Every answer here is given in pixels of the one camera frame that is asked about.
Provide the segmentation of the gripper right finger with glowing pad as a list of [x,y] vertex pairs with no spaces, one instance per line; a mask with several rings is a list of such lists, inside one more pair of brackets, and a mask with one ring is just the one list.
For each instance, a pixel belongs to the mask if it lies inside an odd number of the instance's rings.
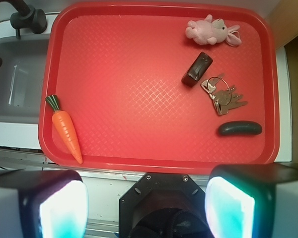
[[298,238],[298,164],[214,167],[205,212],[216,238]]

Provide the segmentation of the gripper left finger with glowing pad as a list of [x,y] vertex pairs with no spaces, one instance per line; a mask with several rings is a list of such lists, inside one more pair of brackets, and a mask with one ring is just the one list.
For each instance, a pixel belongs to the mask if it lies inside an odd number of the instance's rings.
[[0,170],[0,238],[82,238],[88,191],[73,170]]

